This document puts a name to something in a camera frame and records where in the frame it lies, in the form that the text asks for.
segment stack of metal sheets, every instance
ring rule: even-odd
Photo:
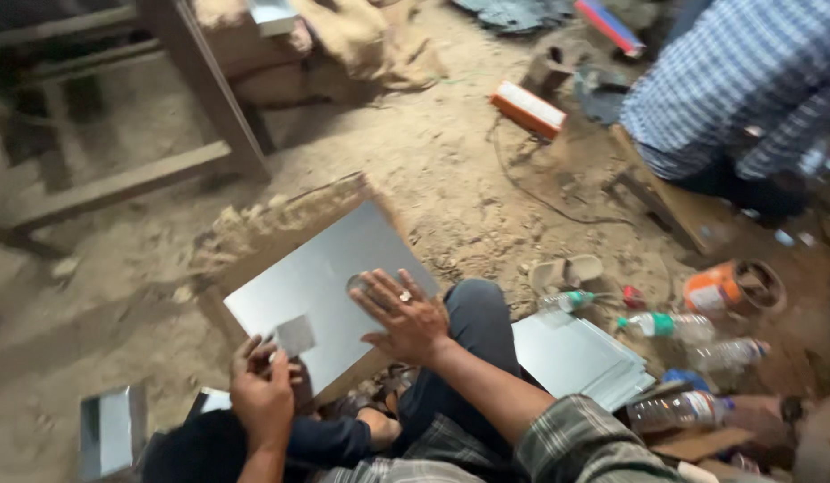
[[[585,319],[537,313],[513,328],[519,364],[555,397],[584,394],[615,411],[655,382],[642,357]]]

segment wire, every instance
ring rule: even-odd
[[[513,185],[516,189],[521,192],[526,193],[531,198],[537,200],[546,208],[549,208],[553,212],[571,220],[571,222],[576,222],[578,224],[583,225],[598,225],[598,224],[624,224],[630,225],[635,228],[635,224],[633,224],[630,220],[625,218],[617,218],[613,216],[595,216],[593,218],[577,218],[575,216],[571,216],[555,206],[552,203],[549,203],[545,199],[540,198],[538,195],[534,194],[533,192],[528,191],[524,186],[522,186],[519,181],[515,180],[511,175],[510,172],[507,171],[507,166],[504,165],[504,161],[502,161],[502,146],[498,140],[498,126],[501,123],[501,115],[495,119],[495,123],[492,125],[491,132],[488,133],[488,136],[492,137],[492,147],[495,149],[495,159],[498,161],[498,165],[502,167],[502,171],[504,172],[504,177],[510,181],[510,184]]]

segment slipper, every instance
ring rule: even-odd
[[[593,255],[578,255],[541,263],[528,272],[528,284],[538,297],[549,295],[547,287],[557,290],[576,290],[583,282],[597,279],[603,274],[603,262]]]

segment man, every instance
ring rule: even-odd
[[[703,13],[677,22],[621,123],[659,178],[778,225],[804,209],[794,174],[830,133],[830,0],[688,3]]]
[[[310,455],[303,444],[311,435],[298,427],[305,421],[293,419],[285,355],[277,352],[267,380],[251,370],[251,356],[242,352],[230,390],[244,432],[233,424],[210,427],[226,411],[204,415],[214,415],[205,427],[200,418],[189,421],[150,456],[144,480],[290,481],[296,463],[305,460],[331,469],[321,476],[329,483],[681,480],[588,398],[556,401],[519,378],[507,306],[495,284],[463,281],[445,297],[445,312],[407,272],[400,271],[400,278],[402,284],[382,270],[365,272],[366,293],[350,292],[387,330],[362,340],[421,367],[401,396],[403,430],[388,451],[369,454],[367,429],[366,438],[356,432],[336,442],[344,452],[361,452],[359,461],[340,461],[322,441],[316,442],[321,457]],[[339,422],[312,424],[316,433],[334,434]]]

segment plastic water bottle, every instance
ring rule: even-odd
[[[728,369],[742,372],[743,367],[755,363],[770,352],[770,344],[757,339],[743,338],[717,342],[689,350],[689,365],[701,372]]]
[[[732,409],[730,398],[717,398],[704,391],[652,399],[627,408],[630,425],[640,434],[693,426],[715,427]]]
[[[619,327],[635,327],[645,337],[672,337],[690,346],[698,346],[713,340],[716,329],[710,320],[697,314],[657,314],[648,312],[625,319],[617,319]]]
[[[571,313],[581,309],[593,302],[596,296],[587,291],[561,292],[540,297],[537,307],[541,312],[566,312]]]

